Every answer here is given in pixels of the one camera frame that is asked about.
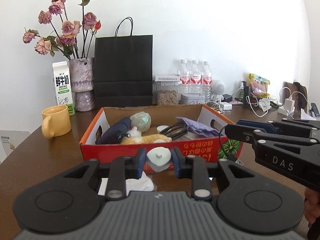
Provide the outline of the person's right hand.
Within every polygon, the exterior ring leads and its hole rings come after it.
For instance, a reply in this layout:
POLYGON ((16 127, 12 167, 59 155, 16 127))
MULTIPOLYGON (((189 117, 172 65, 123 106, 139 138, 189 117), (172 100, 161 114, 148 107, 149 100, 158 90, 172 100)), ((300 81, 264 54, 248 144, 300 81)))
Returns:
POLYGON ((319 192, 313 191, 310 188, 306 188, 305 192, 305 218, 313 224, 320 216, 320 205, 319 205, 319 192))

